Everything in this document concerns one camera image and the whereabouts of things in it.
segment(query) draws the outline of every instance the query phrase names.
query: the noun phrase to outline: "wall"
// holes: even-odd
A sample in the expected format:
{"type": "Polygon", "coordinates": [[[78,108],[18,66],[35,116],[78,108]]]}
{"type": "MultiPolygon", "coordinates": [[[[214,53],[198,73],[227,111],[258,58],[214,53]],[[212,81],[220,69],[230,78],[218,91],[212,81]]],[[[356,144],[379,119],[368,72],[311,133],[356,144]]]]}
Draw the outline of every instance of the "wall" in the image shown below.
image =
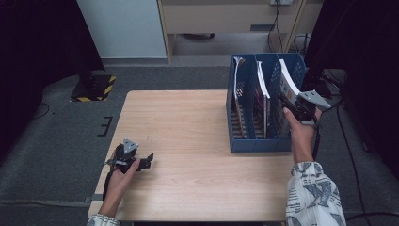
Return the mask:
{"type": "Polygon", "coordinates": [[[77,0],[101,58],[167,58],[156,0],[77,0]]]}

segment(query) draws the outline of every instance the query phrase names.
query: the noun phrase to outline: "hand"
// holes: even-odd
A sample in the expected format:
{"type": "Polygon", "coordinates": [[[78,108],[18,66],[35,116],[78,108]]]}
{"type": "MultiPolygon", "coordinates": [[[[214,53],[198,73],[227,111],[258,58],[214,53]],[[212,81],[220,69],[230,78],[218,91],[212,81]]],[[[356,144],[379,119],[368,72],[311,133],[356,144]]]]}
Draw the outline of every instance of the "hand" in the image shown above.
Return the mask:
{"type": "Polygon", "coordinates": [[[123,174],[118,168],[115,169],[112,173],[111,179],[109,180],[108,191],[99,214],[115,218],[120,201],[122,200],[126,189],[132,183],[133,176],[135,175],[139,164],[140,160],[137,159],[125,174],[123,174]]]}
{"type": "MultiPolygon", "coordinates": [[[[300,123],[294,114],[286,107],[283,108],[284,116],[291,127],[291,150],[294,155],[294,162],[313,162],[311,156],[311,140],[314,135],[314,128],[310,125],[300,123]]],[[[316,108],[315,116],[320,119],[322,112],[316,108]]]]}

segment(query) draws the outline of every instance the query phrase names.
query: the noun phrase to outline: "black cable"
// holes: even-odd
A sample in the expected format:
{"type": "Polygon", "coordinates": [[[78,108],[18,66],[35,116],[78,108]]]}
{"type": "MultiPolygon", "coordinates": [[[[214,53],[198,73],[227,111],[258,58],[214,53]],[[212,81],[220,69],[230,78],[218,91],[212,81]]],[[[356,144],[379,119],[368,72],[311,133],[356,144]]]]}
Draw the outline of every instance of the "black cable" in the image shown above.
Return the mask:
{"type": "Polygon", "coordinates": [[[306,54],[306,51],[307,51],[307,47],[306,47],[306,45],[304,45],[304,48],[302,48],[301,50],[299,50],[299,48],[298,48],[298,46],[297,46],[297,44],[296,44],[296,39],[297,38],[301,38],[301,37],[304,37],[304,38],[306,38],[306,39],[311,39],[311,37],[308,37],[308,34],[306,34],[306,35],[298,35],[298,36],[295,36],[295,38],[294,38],[294,45],[295,45],[295,48],[296,48],[296,52],[297,53],[300,53],[300,54],[302,54],[302,55],[305,55],[306,54]]]}
{"type": "Polygon", "coordinates": [[[343,88],[343,84],[340,81],[338,81],[338,79],[335,78],[334,76],[331,76],[331,77],[333,77],[333,78],[331,78],[325,72],[322,72],[322,76],[321,77],[323,79],[327,80],[332,85],[334,85],[338,90],[341,90],[343,88]]]}
{"type": "Polygon", "coordinates": [[[328,111],[330,111],[330,110],[332,110],[332,109],[334,109],[334,108],[335,108],[336,106],[338,106],[342,101],[343,101],[343,98],[341,98],[341,100],[338,101],[337,103],[335,103],[332,107],[330,107],[330,108],[328,108],[328,109],[322,111],[323,114],[326,113],[326,112],[328,112],[328,111]]]}
{"type": "Polygon", "coordinates": [[[46,110],[46,112],[44,112],[42,115],[37,116],[37,117],[33,117],[32,120],[39,119],[39,118],[41,118],[41,117],[47,115],[47,113],[49,113],[49,111],[50,111],[50,106],[49,106],[48,104],[46,104],[46,103],[40,103],[40,104],[41,104],[41,105],[46,105],[46,106],[47,106],[47,110],[46,110]]]}
{"type": "MultiPolygon", "coordinates": [[[[364,207],[363,196],[362,196],[361,190],[360,190],[360,182],[359,182],[359,177],[358,177],[358,170],[356,168],[356,164],[355,164],[355,160],[354,160],[354,157],[353,157],[353,154],[352,154],[352,150],[350,149],[349,142],[348,142],[348,139],[346,137],[346,132],[343,129],[343,122],[341,121],[341,116],[340,116],[340,104],[341,104],[341,102],[339,102],[337,104],[338,123],[340,124],[341,131],[343,132],[343,139],[345,140],[346,148],[348,149],[349,156],[350,156],[350,159],[351,159],[351,162],[352,162],[352,168],[353,168],[353,171],[355,172],[355,180],[356,180],[356,185],[357,185],[358,193],[359,193],[361,211],[363,212],[363,214],[365,214],[366,210],[365,210],[365,207],[364,207]]],[[[365,219],[367,221],[367,224],[369,226],[371,226],[372,224],[370,223],[370,220],[367,218],[367,216],[364,216],[364,217],[365,217],[365,219]]]]}
{"type": "Polygon", "coordinates": [[[282,49],[282,40],[281,40],[281,35],[279,34],[279,6],[280,6],[280,1],[276,0],[277,3],[277,7],[276,7],[276,29],[277,29],[277,34],[279,35],[279,45],[281,47],[281,51],[283,51],[282,49]]]}
{"type": "MultiPolygon", "coordinates": [[[[279,35],[279,44],[281,46],[281,51],[282,51],[282,40],[281,40],[281,35],[279,34],[279,5],[280,5],[279,0],[276,0],[276,4],[277,4],[277,6],[276,6],[276,18],[275,18],[275,21],[273,23],[273,29],[274,29],[274,27],[276,27],[277,33],[279,35]]],[[[272,50],[272,47],[270,46],[270,33],[271,33],[271,31],[272,30],[270,30],[270,32],[267,34],[267,45],[269,46],[270,52],[276,52],[276,51],[272,50]]]]}
{"type": "Polygon", "coordinates": [[[347,218],[346,221],[352,220],[352,219],[357,219],[357,218],[364,218],[364,217],[373,217],[373,216],[391,216],[391,217],[397,217],[399,218],[399,214],[396,213],[390,213],[390,212],[373,212],[373,213],[364,213],[364,214],[358,214],[354,215],[350,218],[347,218]]]}
{"type": "MultiPolygon", "coordinates": [[[[334,73],[331,71],[331,69],[328,69],[328,71],[329,71],[329,75],[330,75],[332,78],[334,78],[335,81],[341,83],[341,82],[340,82],[340,79],[338,79],[338,78],[334,75],[334,73]]],[[[346,73],[345,73],[343,82],[346,82],[346,73]]]]}

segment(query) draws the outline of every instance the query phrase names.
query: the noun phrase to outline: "magazine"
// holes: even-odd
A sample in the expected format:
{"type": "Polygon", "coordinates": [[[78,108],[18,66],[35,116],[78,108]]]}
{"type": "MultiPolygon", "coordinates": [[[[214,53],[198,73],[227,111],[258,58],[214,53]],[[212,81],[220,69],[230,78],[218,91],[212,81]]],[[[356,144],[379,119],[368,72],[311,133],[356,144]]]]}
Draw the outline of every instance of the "magazine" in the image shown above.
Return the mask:
{"type": "MultiPolygon", "coordinates": [[[[300,91],[291,78],[284,59],[280,59],[279,62],[281,64],[279,94],[286,96],[287,99],[294,105],[300,91]]],[[[288,137],[290,133],[290,124],[284,117],[282,101],[278,101],[278,106],[276,107],[276,123],[279,137],[288,137]]]]}
{"type": "Polygon", "coordinates": [[[254,116],[259,120],[263,134],[261,137],[268,138],[267,131],[270,121],[270,95],[264,82],[262,62],[257,61],[257,77],[255,78],[255,100],[253,105],[254,116]]]}
{"type": "Polygon", "coordinates": [[[245,121],[244,121],[244,112],[242,106],[240,106],[240,103],[238,102],[238,97],[243,95],[243,90],[240,84],[237,83],[237,73],[238,73],[238,68],[245,62],[245,60],[242,57],[235,56],[233,58],[233,63],[234,63],[234,96],[232,100],[232,108],[233,112],[235,113],[236,117],[238,118],[238,123],[239,127],[241,130],[241,134],[243,138],[247,137],[247,132],[246,132],[246,127],[245,127],[245,121]]]}

